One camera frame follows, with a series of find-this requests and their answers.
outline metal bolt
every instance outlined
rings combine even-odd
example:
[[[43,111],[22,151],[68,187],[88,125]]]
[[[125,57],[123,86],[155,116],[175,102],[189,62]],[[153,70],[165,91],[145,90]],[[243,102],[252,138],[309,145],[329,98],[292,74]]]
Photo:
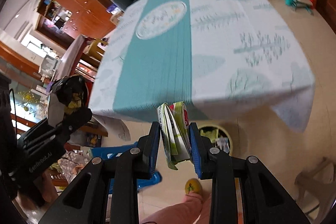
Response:
[[[133,154],[133,155],[136,155],[136,154],[139,154],[139,152],[140,152],[140,149],[139,148],[137,148],[137,147],[134,147],[134,148],[132,148],[131,149],[131,154]]]
[[[258,159],[255,156],[251,156],[249,157],[249,162],[252,164],[256,164],[258,162]]]
[[[92,159],[92,164],[99,164],[99,163],[101,163],[101,158],[95,157]]]
[[[211,147],[209,151],[211,154],[218,154],[220,150],[217,147]]]

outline yellow shoe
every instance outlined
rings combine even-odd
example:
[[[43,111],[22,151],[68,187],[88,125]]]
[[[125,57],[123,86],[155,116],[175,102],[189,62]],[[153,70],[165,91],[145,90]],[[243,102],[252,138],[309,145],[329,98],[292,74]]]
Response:
[[[186,182],[185,187],[185,194],[196,193],[202,195],[202,185],[198,181],[198,179],[190,179]]]

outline tablecloth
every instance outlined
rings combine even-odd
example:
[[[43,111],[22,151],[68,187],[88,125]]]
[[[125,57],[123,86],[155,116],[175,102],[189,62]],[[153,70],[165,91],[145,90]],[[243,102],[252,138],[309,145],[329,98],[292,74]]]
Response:
[[[267,104],[302,132],[314,91],[299,43],[267,0],[139,0],[110,38],[89,107],[106,123],[156,121],[164,102],[184,101],[191,120]]]

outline wire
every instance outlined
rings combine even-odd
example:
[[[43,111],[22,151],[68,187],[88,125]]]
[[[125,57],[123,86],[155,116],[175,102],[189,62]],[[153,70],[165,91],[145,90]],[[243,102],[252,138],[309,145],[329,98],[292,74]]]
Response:
[[[16,118],[16,107],[15,107],[15,96],[14,96],[14,90],[10,89],[9,94],[13,93],[13,103],[14,103],[14,116],[15,116],[15,133],[17,135],[17,118]]]

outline blue plastic stool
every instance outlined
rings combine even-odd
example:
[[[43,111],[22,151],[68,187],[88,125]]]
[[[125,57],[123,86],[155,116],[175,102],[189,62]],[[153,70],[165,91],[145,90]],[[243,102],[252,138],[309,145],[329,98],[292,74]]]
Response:
[[[123,145],[123,146],[114,146],[114,147],[96,147],[92,148],[92,156],[93,157],[101,157],[103,160],[108,160],[114,157],[118,157],[120,154],[123,152],[136,147],[138,142],[135,142],[134,144],[130,145]],[[138,184],[138,191],[147,186],[155,185],[158,184],[159,182],[162,181],[162,177],[158,171],[155,171],[153,174],[152,178],[150,180],[146,179],[138,179],[137,184]],[[110,184],[110,191],[109,194],[113,193],[113,184],[114,184],[114,179],[111,179],[111,184]]]

